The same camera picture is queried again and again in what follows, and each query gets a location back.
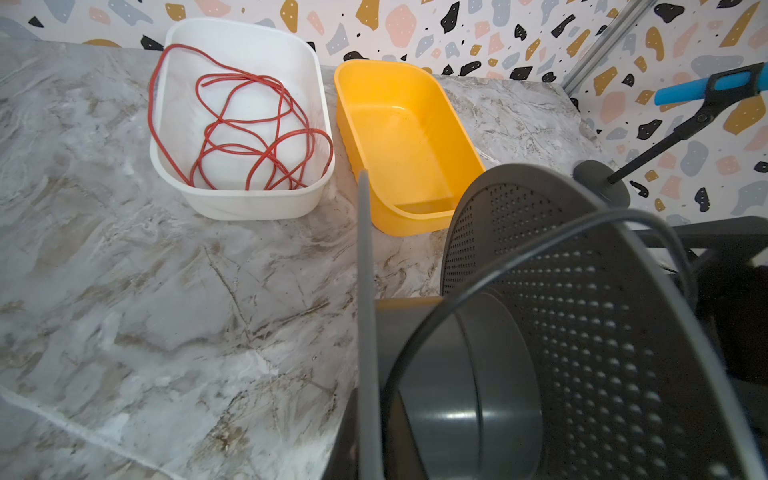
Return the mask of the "grey perforated cable spool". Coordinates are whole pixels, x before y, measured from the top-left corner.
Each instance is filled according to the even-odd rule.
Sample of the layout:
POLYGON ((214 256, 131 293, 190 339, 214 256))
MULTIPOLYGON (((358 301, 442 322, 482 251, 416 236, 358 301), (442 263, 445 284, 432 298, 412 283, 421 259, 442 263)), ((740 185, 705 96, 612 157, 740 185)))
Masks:
POLYGON ((767 391, 727 374, 674 227, 502 165, 438 295, 380 300, 361 174, 358 479, 765 478, 767 391))

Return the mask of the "white plastic bin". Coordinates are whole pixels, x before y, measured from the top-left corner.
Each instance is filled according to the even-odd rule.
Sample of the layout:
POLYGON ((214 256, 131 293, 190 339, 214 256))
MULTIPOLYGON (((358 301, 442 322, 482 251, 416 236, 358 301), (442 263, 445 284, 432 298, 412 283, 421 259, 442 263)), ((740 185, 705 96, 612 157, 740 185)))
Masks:
POLYGON ((335 166, 318 57, 267 26, 173 26, 149 84, 148 127, 158 174, 215 220, 304 216, 335 166))

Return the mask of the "blue toy microphone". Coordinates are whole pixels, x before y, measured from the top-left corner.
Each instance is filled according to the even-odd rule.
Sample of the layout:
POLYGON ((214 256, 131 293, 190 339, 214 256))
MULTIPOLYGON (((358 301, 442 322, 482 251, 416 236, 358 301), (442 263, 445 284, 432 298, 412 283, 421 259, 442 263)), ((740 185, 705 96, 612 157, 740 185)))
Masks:
POLYGON ((654 104, 662 106, 718 96, 739 101, 766 90, 767 64, 756 63, 661 89, 655 94, 654 104))

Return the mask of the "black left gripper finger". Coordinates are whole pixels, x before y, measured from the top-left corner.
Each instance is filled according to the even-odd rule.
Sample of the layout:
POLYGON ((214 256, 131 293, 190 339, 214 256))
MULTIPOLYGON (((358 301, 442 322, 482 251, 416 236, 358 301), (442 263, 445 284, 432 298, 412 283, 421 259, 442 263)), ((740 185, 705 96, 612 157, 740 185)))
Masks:
POLYGON ((351 391, 323 480, 357 480, 359 468, 358 390, 351 391))

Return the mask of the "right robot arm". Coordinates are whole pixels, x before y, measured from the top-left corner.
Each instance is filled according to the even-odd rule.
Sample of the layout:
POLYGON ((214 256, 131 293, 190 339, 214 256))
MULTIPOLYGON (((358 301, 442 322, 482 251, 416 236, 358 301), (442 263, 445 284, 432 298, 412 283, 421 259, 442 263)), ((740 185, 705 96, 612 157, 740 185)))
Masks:
POLYGON ((673 228, 698 285, 695 316, 729 376, 767 384, 767 220, 745 216, 673 228))

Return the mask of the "black microphone stand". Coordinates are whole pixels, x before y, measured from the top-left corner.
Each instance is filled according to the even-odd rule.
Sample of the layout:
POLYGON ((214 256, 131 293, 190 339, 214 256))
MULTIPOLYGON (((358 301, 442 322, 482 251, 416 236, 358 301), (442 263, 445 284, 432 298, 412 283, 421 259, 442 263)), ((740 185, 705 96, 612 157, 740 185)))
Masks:
POLYGON ((671 134, 651 146, 619 170, 614 171, 596 160, 585 160, 574 168, 573 179, 597 195, 610 207, 627 208, 630 206, 630 194, 623 183, 624 178, 677 143, 690 139, 693 135, 711 124, 720 113, 742 100, 726 99, 722 96, 701 100, 703 102, 702 106, 692 117, 676 126, 671 134))

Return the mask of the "yellow plastic bin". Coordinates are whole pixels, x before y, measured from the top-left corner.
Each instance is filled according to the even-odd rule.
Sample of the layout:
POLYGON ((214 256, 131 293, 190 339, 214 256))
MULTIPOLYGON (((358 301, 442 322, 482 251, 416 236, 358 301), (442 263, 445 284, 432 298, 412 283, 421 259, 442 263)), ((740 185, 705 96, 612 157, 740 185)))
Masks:
POLYGON ((368 174, 373 225, 396 237, 447 228, 485 166, 437 79, 407 63, 350 60, 334 85, 351 168, 368 174))

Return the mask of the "aluminium corner rail right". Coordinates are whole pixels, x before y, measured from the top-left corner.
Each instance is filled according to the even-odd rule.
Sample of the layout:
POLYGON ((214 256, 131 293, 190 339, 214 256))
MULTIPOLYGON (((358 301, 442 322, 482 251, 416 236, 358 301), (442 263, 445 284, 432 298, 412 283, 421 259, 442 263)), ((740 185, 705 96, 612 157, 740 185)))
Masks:
POLYGON ((581 83, 600 64, 614 46, 654 6, 655 0, 629 1, 616 19, 601 33, 595 43, 586 51, 571 71, 565 76, 561 87, 567 95, 573 95, 581 83))

